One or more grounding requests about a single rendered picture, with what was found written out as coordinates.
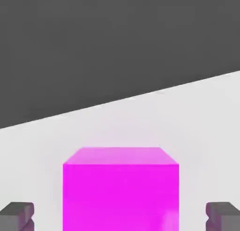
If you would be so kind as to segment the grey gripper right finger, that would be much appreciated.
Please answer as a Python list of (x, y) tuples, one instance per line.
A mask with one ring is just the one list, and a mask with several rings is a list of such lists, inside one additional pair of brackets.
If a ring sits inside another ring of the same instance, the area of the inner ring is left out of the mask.
[(230, 202), (208, 202), (206, 215), (206, 231), (240, 231), (240, 210)]

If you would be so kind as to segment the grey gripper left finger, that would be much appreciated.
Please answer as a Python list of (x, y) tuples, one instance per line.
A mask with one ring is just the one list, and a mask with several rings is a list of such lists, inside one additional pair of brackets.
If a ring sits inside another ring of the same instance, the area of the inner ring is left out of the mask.
[(0, 231), (34, 231), (32, 202), (10, 202), (0, 211)]

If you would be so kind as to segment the small magenta cube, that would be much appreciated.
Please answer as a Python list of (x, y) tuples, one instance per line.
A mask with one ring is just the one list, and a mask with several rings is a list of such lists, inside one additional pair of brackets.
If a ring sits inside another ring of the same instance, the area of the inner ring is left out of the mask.
[(63, 231), (179, 231), (179, 164), (158, 147), (84, 147), (63, 164)]

